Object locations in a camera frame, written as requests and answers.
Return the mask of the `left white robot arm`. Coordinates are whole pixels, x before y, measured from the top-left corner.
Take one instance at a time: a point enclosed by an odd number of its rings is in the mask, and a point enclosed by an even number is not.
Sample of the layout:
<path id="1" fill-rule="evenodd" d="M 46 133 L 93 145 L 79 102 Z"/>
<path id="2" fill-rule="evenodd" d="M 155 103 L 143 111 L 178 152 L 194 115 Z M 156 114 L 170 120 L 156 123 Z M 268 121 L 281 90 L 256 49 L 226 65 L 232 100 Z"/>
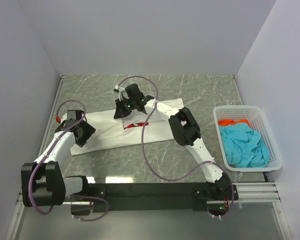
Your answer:
<path id="1" fill-rule="evenodd" d="M 25 207 L 59 206 L 73 195 L 78 201 L 90 195 L 84 175 L 63 178 L 60 163 L 70 149 L 83 147 L 96 129 L 87 122 L 83 110 L 68 110 L 66 119 L 56 118 L 59 126 L 46 150 L 32 163 L 21 168 L 22 201 Z"/>

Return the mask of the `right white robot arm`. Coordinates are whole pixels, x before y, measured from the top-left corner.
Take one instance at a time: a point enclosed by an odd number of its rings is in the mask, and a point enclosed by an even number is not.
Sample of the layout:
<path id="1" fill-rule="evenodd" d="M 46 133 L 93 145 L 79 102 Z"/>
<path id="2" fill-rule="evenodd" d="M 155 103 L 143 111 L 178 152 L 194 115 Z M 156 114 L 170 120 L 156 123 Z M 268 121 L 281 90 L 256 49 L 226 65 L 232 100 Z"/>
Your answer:
<path id="1" fill-rule="evenodd" d="M 209 193 L 213 199 L 222 199 L 223 196 L 227 194 L 227 189 L 231 189 L 231 200 L 233 201 L 235 199 L 235 190 L 230 177 L 225 170 L 215 162 L 207 150 L 201 136 L 200 127 L 187 107 L 176 108 L 162 103 L 158 101 L 158 93 L 155 97 L 150 95 L 145 96 L 135 83 L 127 87 L 116 85 L 114 91 L 118 93 L 118 99 L 115 100 L 115 119 L 125 118 L 129 116 L 133 110 L 147 115 L 141 130 L 141 149 L 144 160 L 153 174 L 162 180 L 177 182 L 188 177 L 196 169 L 203 168 L 205 180 L 209 185 Z M 185 147 L 198 162 L 198 165 L 194 169 L 182 177 L 170 179 L 160 176 L 151 167 L 147 159 L 144 146 L 145 131 L 147 123 L 153 115 L 169 124 L 174 140 L 180 146 Z"/>

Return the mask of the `white red-print t-shirt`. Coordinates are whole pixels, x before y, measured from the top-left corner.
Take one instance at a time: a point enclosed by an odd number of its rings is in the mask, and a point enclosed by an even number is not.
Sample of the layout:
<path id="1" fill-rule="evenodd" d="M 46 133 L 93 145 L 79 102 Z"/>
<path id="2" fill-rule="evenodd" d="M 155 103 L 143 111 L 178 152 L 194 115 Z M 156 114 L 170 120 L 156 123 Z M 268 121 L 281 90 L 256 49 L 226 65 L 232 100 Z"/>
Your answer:
<path id="1" fill-rule="evenodd" d="M 142 127 L 147 115 L 134 111 L 124 119 L 114 119 L 114 114 L 114 109 L 88 113 L 86 115 L 87 122 L 96 131 L 83 147 L 74 145 L 70 149 L 71 155 L 140 145 Z M 152 115 L 145 127 L 144 142 L 155 143 L 173 138 L 169 123 Z"/>

